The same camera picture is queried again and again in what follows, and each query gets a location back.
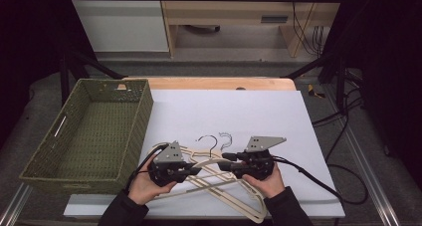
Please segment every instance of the white cabinet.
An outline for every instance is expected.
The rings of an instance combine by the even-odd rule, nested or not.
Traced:
[[[98,52],[168,52],[159,1],[80,1],[74,5]]]

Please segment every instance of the person's hand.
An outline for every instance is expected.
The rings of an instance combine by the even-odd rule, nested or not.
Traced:
[[[148,165],[156,155],[152,156],[140,171],[147,171]],[[165,186],[156,185],[150,178],[148,172],[138,173],[130,186],[128,197],[136,204],[144,205],[162,193],[169,193],[177,182],[168,183]]]
[[[276,162],[274,163],[273,173],[264,180],[258,180],[248,174],[244,174],[242,178],[250,185],[257,187],[267,198],[273,198],[279,193],[285,191],[282,173],[280,172]]]

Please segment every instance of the gray floor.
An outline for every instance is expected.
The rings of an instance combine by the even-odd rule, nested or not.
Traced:
[[[159,57],[138,62],[114,61],[105,62],[105,64],[119,73],[131,76],[278,77],[303,66],[313,58],[313,56],[302,55],[300,58],[290,59],[277,27],[222,26],[219,33],[181,28],[179,37],[173,60]],[[90,72],[97,78],[103,77],[91,69]],[[303,93],[311,120],[333,113],[328,99],[308,95],[308,83],[316,82],[313,78],[316,74],[317,70],[296,80],[298,90]],[[324,88],[318,84],[314,87],[318,93],[324,91]],[[35,83],[31,89],[34,96],[0,151],[1,211],[12,199],[20,184],[17,178],[19,173],[61,107],[60,82],[57,74]],[[361,108],[353,109],[349,120],[349,127],[359,139],[359,144],[369,159],[401,225],[422,225],[422,193],[401,161],[385,156],[383,144],[367,112]],[[339,132],[338,121],[316,128],[316,136],[324,154],[327,154]],[[338,143],[330,162],[358,172],[350,154],[349,145],[344,138]],[[343,197],[349,200],[358,200],[362,197],[362,187],[353,176],[335,168],[331,168],[330,171]],[[47,195],[34,190],[22,211],[20,220],[61,220],[68,198],[64,195]],[[340,220],[340,225],[383,225],[371,199],[363,205],[346,204],[345,212],[346,217]],[[332,225],[333,221],[315,220],[315,223]],[[153,224],[168,224],[168,222],[153,222]],[[249,222],[236,222],[236,224],[252,225]],[[209,225],[217,225],[217,223],[211,222]]]

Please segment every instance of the wicker basket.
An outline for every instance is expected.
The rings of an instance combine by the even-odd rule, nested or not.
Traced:
[[[147,80],[79,80],[20,178],[50,193],[117,194],[138,165],[152,105]]]

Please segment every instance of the sleeve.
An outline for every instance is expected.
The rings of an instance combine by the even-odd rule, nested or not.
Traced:
[[[108,206],[99,226],[136,226],[148,212],[145,205],[137,205],[122,191]]]
[[[282,225],[313,225],[313,222],[301,208],[291,187],[273,198],[265,198],[265,204],[273,217],[275,226]]]

